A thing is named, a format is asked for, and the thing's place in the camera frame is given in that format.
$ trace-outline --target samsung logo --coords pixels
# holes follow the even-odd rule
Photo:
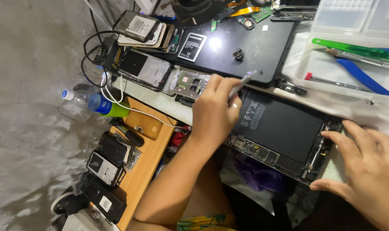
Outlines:
[[[197,39],[197,40],[201,40],[201,38],[199,38],[199,37],[196,37],[196,36],[190,36],[190,38],[192,38],[192,39]]]

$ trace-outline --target hand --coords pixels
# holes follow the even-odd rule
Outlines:
[[[239,118],[242,101],[238,95],[227,102],[230,90],[240,83],[239,79],[223,78],[217,74],[210,77],[204,92],[193,105],[190,139],[213,148],[212,152],[222,144]]]
[[[356,144],[338,132],[321,135],[337,144],[348,183],[319,179],[310,188],[343,197],[377,228],[389,230],[389,137],[350,120],[342,123]]]

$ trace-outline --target white cable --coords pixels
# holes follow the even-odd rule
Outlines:
[[[103,85],[105,78],[106,78],[106,75],[105,75],[105,73],[103,73],[103,75],[102,75],[102,81],[101,81],[101,83],[100,83],[101,85]],[[146,113],[146,112],[142,112],[142,111],[139,111],[139,110],[136,110],[136,109],[128,108],[128,107],[123,106],[122,104],[120,104],[120,102],[123,101],[122,82],[123,82],[123,77],[120,76],[120,92],[121,92],[120,94],[121,94],[121,97],[120,97],[120,100],[119,100],[119,101],[112,101],[112,100],[110,100],[110,99],[105,95],[105,93],[103,92],[103,89],[101,88],[100,90],[101,90],[101,92],[102,92],[102,95],[103,95],[107,100],[109,100],[109,101],[112,102],[112,103],[118,104],[120,107],[129,109],[129,110],[132,110],[132,111],[137,111],[137,112],[143,113],[143,114],[145,114],[145,115],[148,115],[148,116],[150,116],[150,117],[153,117],[153,118],[157,119],[158,121],[160,121],[160,122],[166,124],[167,126],[170,126],[170,127],[177,127],[177,128],[182,128],[183,130],[187,130],[187,129],[184,128],[184,127],[173,126],[173,125],[170,125],[170,124],[168,124],[168,123],[165,123],[165,122],[163,122],[161,119],[157,118],[157,117],[154,116],[154,115],[151,115],[151,114],[148,114],[148,113]],[[107,87],[106,87],[106,90],[107,90],[107,92],[109,93],[110,97],[112,97],[112,99],[114,100],[115,98],[114,98],[113,95],[110,93],[110,91],[108,90]]]
[[[62,195],[60,195],[58,198],[56,198],[56,200],[54,200],[54,202],[52,203],[52,205],[50,206],[50,211],[55,214],[55,212],[53,211],[53,208],[55,207],[56,203],[58,203],[60,200],[62,200],[64,197],[67,197],[69,195],[74,195],[73,192],[66,192]]]
[[[89,9],[91,9],[91,11],[95,14],[95,16],[97,18],[99,18],[105,24],[105,26],[107,26],[107,28],[109,28],[109,30],[112,30],[112,28],[103,20],[103,18],[101,18],[99,16],[99,14],[96,13],[95,9],[91,6],[91,4],[87,0],[84,0],[84,1],[85,1],[86,5],[88,5]]]

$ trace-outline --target yellow patterned shorts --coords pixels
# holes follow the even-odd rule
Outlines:
[[[208,215],[194,218],[182,218],[177,222],[177,231],[235,231],[234,216]]]

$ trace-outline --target green cup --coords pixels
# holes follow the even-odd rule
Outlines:
[[[125,107],[129,107],[129,104],[120,102]],[[99,113],[101,116],[108,116],[108,117],[126,117],[129,115],[130,110],[124,107],[120,107],[116,103],[112,103],[112,108],[110,109],[110,112],[106,115]]]

